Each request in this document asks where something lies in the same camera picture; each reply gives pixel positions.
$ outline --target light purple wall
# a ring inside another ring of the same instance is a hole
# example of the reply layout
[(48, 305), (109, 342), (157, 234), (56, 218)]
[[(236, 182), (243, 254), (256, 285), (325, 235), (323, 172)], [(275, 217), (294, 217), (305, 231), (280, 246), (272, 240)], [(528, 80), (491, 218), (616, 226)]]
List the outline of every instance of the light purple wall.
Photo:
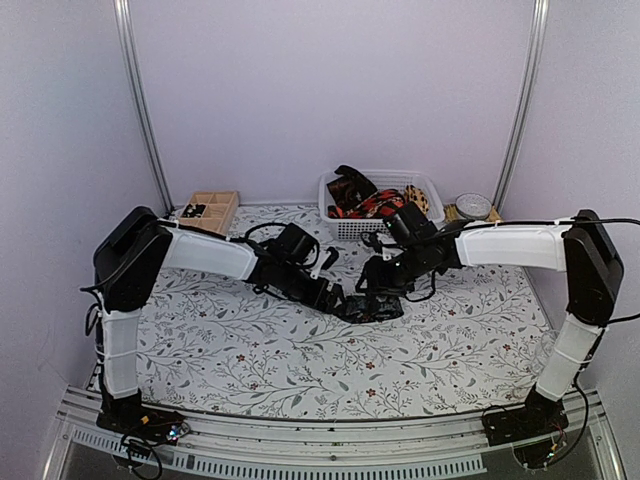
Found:
[(83, 335), (93, 250), (159, 207), (109, 0), (0, 2), (0, 478), (40, 475)]
[[(555, 218), (589, 207), (640, 217), (640, 4), (552, 2), (544, 54), (508, 218)], [(608, 228), (626, 272), (617, 315), (640, 311), (640, 229)], [(561, 323), (564, 275), (534, 273)], [(640, 322), (612, 326), (587, 372), (613, 424), (629, 478), (640, 472)]]
[(198, 189), (317, 201), (340, 163), (419, 170), (492, 196), (531, 1), (133, 2), (176, 203)]

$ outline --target white cable tie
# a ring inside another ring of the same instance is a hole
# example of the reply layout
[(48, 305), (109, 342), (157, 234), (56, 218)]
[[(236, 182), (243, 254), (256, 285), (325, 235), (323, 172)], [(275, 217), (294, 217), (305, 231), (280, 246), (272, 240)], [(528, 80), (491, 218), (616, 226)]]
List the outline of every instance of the white cable tie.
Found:
[(567, 360), (569, 360), (572, 363), (577, 363), (577, 364), (583, 364), (583, 363), (591, 363), (591, 361), (593, 360), (593, 357), (591, 357), (589, 360), (587, 359), (583, 359), (583, 360), (576, 360), (575, 358), (567, 355), (564, 352), (561, 352), (560, 350), (558, 350), (557, 348), (553, 348), (553, 351), (556, 352), (558, 355), (560, 355), (563, 358), (566, 358)]
[(113, 355), (106, 355), (106, 354), (103, 354), (103, 356), (104, 356), (104, 359), (105, 359), (105, 360), (112, 360), (112, 359), (114, 359), (114, 358), (122, 358), (122, 357), (126, 357), (127, 355), (135, 355), (135, 354), (137, 354), (137, 353), (138, 353), (138, 351), (137, 351), (137, 350), (131, 350), (131, 351), (129, 351), (129, 352), (116, 353), (116, 354), (113, 354)]
[(100, 357), (104, 358), (104, 352), (101, 352), (100, 350), (98, 350), (97, 345), (94, 347), (94, 349), (96, 351), (96, 354), (98, 355), (98, 364), (100, 365), (104, 364), (104, 361), (100, 358)]

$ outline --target small black object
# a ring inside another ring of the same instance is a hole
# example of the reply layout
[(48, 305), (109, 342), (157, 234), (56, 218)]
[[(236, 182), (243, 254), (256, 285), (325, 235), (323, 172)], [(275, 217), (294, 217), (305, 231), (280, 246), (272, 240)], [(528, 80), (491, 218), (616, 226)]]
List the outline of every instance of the small black object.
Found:
[(329, 252), (329, 258), (327, 258), (322, 264), (322, 270), (329, 270), (333, 266), (333, 264), (336, 263), (338, 257), (340, 256), (338, 250), (336, 250), (335, 247), (327, 248), (327, 252)]
[(438, 273), (437, 270), (431, 271), (431, 291), (429, 293), (420, 298), (409, 298), (407, 295), (405, 295), (405, 300), (411, 303), (419, 303), (429, 300), (431, 297), (433, 297), (436, 294), (436, 273)]
[(182, 212), (182, 218), (200, 218), (204, 213), (206, 205), (196, 203), (195, 205), (187, 205)]
[(294, 223), (288, 224), (280, 235), (268, 240), (268, 252), (280, 262), (302, 265), (311, 251), (317, 247), (317, 240)]
[[(126, 467), (129, 469), (130, 473), (133, 473), (140, 480), (160, 480), (162, 477), (162, 460), (160, 460), (160, 456), (158, 452), (156, 452), (154, 446), (158, 446), (158, 444), (151, 445), (144, 438), (140, 440), (136, 438), (131, 438), (131, 433), (124, 434), (120, 439), (120, 446), (124, 447), (127, 452), (127, 463)], [(138, 457), (142, 457), (146, 460), (150, 460), (153, 458), (156, 464), (156, 474), (152, 477), (146, 477), (138, 472), (138, 468), (142, 466), (142, 464), (133, 459), (133, 456), (137, 455)]]
[(399, 245), (426, 240), (438, 231), (435, 224), (425, 217), (420, 207), (414, 202), (407, 203), (393, 215), (385, 217), (383, 222)]

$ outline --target white plastic basket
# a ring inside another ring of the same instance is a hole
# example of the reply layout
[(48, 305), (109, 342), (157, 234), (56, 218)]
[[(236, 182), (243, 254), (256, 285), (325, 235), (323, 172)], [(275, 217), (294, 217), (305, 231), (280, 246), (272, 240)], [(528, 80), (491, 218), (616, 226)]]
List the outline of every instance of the white plastic basket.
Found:
[[(404, 193), (404, 189), (408, 185), (419, 188), (427, 196), (429, 201), (429, 212), (427, 218), (436, 224), (437, 227), (444, 225), (444, 207), (442, 200), (438, 196), (433, 183), (418, 172), (396, 172), (391, 170), (360, 170), (369, 180), (371, 180), (379, 190), (395, 188), (400, 193)], [(320, 209), (320, 218), (325, 221), (331, 230), (331, 235), (336, 240), (360, 240), (361, 232), (384, 231), (382, 220), (352, 220), (329, 218), (327, 209), (330, 205), (335, 205), (333, 197), (329, 193), (327, 183), (337, 179), (339, 175), (333, 172), (325, 173), (320, 178), (320, 194), (318, 198), (318, 207)]]

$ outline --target floral patterned surface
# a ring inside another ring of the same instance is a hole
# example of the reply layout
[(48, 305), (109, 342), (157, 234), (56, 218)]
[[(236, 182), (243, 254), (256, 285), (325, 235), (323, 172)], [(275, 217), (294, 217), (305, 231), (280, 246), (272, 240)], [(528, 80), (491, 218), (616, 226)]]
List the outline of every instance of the floral patterned surface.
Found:
[[(340, 259), (323, 275), (353, 291), (372, 252), (333, 241), (317, 207), (241, 207), (231, 233), (266, 221), (334, 245)], [(520, 268), (451, 270), (431, 300), (403, 306), (402, 318), (350, 325), (241, 282), (162, 271), (140, 322), (140, 386), (153, 403), (314, 419), (456, 413), (526, 395), (547, 324)]]

